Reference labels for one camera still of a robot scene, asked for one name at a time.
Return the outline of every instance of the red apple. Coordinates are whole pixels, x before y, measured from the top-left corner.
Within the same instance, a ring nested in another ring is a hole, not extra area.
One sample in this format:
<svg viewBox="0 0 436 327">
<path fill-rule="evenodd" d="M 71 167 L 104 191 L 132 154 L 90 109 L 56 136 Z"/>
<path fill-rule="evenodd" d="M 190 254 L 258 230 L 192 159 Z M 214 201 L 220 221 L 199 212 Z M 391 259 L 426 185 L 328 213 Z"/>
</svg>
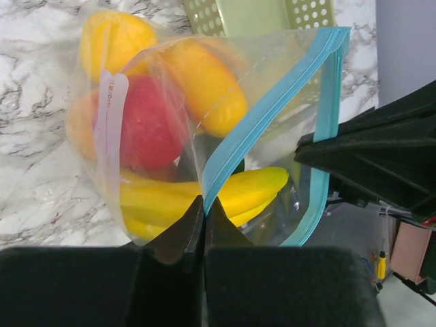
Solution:
<svg viewBox="0 0 436 327">
<path fill-rule="evenodd" d="M 120 164 L 134 170 L 170 165 L 188 139 L 185 101 L 175 86 L 152 76 L 129 77 Z"/>
</svg>

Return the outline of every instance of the gray wall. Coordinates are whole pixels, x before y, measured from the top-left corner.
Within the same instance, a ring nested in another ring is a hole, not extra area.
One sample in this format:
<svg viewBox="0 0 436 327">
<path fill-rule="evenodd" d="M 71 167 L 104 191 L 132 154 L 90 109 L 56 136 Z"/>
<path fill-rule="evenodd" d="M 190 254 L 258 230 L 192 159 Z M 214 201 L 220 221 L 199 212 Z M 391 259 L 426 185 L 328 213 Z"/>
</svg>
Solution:
<svg viewBox="0 0 436 327">
<path fill-rule="evenodd" d="M 377 0 L 379 103 L 436 80 L 436 0 Z"/>
</svg>

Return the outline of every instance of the orange fruit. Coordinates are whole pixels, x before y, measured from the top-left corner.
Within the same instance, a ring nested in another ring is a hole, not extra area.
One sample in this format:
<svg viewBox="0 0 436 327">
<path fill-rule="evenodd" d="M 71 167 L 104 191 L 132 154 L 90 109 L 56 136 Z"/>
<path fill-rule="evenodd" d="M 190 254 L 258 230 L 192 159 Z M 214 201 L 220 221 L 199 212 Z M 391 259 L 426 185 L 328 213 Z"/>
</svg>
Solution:
<svg viewBox="0 0 436 327">
<path fill-rule="evenodd" d="M 98 109 L 98 90 L 85 93 L 69 109 L 65 119 L 67 137 L 74 149 L 87 161 L 95 161 L 93 119 Z"/>
<path fill-rule="evenodd" d="M 85 72 L 96 83 L 104 69 L 118 73 L 141 50 L 157 44 L 153 28 L 143 19 L 115 10 L 102 10 L 90 16 L 80 40 L 80 59 Z M 146 71 L 145 62 L 127 75 Z"/>
<path fill-rule="evenodd" d="M 244 91 L 234 74 L 198 41 L 180 40 L 159 56 L 184 91 L 192 117 L 208 134 L 226 137 L 248 113 Z"/>
</svg>

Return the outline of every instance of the bag label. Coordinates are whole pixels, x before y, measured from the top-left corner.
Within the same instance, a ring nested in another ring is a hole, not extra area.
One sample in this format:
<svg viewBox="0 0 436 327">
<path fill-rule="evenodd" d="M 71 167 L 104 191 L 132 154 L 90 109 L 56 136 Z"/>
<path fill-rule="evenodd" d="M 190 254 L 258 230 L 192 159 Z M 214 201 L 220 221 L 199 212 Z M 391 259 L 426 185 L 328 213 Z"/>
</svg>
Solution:
<svg viewBox="0 0 436 327">
<path fill-rule="evenodd" d="M 97 173 L 103 180 L 105 192 L 114 199 L 119 199 L 121 126 L 128 88 L 126 75 L 102 72 L 93 136 Z"/>
</svg>

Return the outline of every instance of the pink box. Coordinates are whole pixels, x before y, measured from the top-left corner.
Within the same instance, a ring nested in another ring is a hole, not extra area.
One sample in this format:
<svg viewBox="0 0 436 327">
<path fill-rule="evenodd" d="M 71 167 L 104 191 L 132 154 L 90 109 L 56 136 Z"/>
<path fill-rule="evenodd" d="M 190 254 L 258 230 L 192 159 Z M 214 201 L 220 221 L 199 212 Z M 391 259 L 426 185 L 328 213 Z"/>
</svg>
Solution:
<svg viewBox="0 0 436 327">
<path fill-rule="evenodd" d="M 421 283 L 421 265 L 429 245 L 431 230 L 401 223 L 390 258 L 390 267 L 401 276 Z"/>
</svg>

